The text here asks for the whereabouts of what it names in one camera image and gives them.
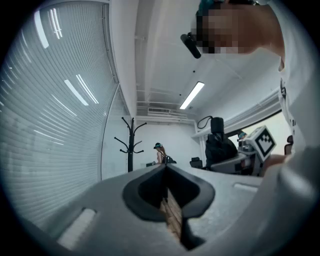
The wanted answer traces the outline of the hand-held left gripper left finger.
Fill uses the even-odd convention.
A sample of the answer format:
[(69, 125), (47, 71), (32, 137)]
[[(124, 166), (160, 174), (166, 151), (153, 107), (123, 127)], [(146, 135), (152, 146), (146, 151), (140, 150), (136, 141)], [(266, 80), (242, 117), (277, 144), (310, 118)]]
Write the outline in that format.
[(110, 178), (51, 218), (41, 244), (52, 256), (180, 256), (160, 209), (164, 165)]

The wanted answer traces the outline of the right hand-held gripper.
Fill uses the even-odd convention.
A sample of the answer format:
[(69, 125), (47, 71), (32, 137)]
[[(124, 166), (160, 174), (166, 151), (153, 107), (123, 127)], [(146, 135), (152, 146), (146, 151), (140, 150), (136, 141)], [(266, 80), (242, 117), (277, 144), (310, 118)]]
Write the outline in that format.
[(238, 154), (227, 160), (212, 164), (210, 170), (217, 173), (241, 173), (251, 169), (250, 175), (259, 176), (264, 162), (276, 147), (276, 142), (266, 125), (239, 139)]

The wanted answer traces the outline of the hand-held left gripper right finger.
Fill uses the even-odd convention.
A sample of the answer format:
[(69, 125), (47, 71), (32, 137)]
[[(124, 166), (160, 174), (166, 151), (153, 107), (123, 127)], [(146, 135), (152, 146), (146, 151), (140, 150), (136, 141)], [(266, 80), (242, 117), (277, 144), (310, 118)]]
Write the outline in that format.
[(166, 250), (251, 251), (255, 215), (247, 207), (262, 180), (195, 168), (166, 166), (166, 186), (182, 213), (183, 243), (166, 239)]

